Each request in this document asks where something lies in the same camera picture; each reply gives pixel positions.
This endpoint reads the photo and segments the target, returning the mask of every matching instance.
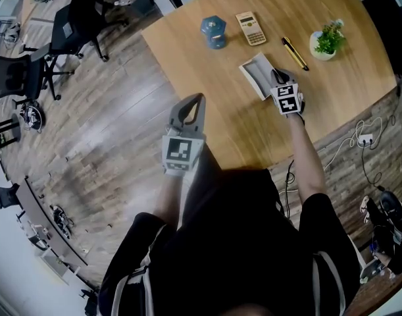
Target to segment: blue container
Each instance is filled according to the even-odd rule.
[[[207,45],[211,49],[221,49],[226,46],[227,23],[217,17],[217,15],[204,18],[201,24],[201,32],[207,36]]]

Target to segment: white flower pot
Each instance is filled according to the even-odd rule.
[[[311,39],[309,41],[309,49],[311,50],[312,55],[316,57],[318,60],[327,61],[332,57],[334,57],[337,51],[335,50],[332,54],[327,54],[327,53],[318,53],[316,50],[314,50],[316,47],[318,47],[318,38],[321,35],[322,32],[315,32],[311,35]]]

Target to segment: white power adapter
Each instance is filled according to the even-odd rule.
[[[363,144],[363,141],[365,146],[370,145],[370,141],[373,142],[373,134],[361,134],[359,136],[359,144]]]

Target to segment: gray wood plank floor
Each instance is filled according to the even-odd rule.
[[[65,3],[56,0],[43,4],[36,16],[53,17]],[[38,194],[45,195],[45,207],[60,205],[74,220],[72,243],[90,251],[89,266],[80,274],[95,285],[101,283],[135,215],[152,210],[163,177],[161,136],[168,112],[178,98],[140,34],[141,29],[160,17],[159,11],[154,10],[144,18],[131,17],[127,28],[105,30],[99,42],[102,50],[109,52],[111,59],[107,63],[88,45],[82,60],[68,57],[64,70],[74,68],[76,73],[57,81],[61,101],[54,102],[49,92],[41,92],[39,102],[47,114],[43,132],[27,132],[22,122],[21,141],[2,150],[3,164],[13,182],[21,182],[28,175]],[[50,41],[50,27],[29,26],[24,31],[28,45],[40,47]],[[5,54],[15,56],[17,50]],[[19,97],[0,100],[0,121],[14,112],[12,98]],[[342,140],[352,136],[359,119],[369,124],[381,116],[385,125],[396,102],[391,92],[317,142],[322,164],[327,165]],[[369,178],[382,172],[379,184],[402,201],[402,95],[395,116],[395,125],[388,125],[375,151],[366,149],[364,159]],[[375,122],[365,132],[376,137],[378,125]],[[279,190],[284,189],[290,161],[271,168]],[[370,238],[371,227],[363,224],[359,204],[367,194],[378,197],[378,190],[364,177],[361,149],[345,142],[326,169],[326,179],[336,213],[360,247]],[[290,189],[296,189],[295,182]],[[297,193],[290,192],[288,199],[291,219],[297,226],[301,212]]]

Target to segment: calculator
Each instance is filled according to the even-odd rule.
[[[266,41],[264,32],[252,12],[237,14],[236,18],[249,45],[260,45]]]

